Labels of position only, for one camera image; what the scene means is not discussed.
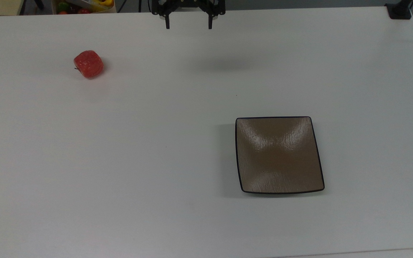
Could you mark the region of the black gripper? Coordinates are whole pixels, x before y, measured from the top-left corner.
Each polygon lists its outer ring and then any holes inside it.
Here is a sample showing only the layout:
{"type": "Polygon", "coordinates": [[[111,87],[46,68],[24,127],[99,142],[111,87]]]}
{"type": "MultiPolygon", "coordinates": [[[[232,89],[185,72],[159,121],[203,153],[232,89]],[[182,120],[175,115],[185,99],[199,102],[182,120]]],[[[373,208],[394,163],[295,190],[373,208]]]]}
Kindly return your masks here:
{"type": "Polygon", "coordinates": [[[225,0],[152,0],[151,13],[165,17],[166,29],[170,29],[169,14],[178,8],[199,8],[208,14],[208,29],[213,28],[213,17],[226,13],[225,0]]]}

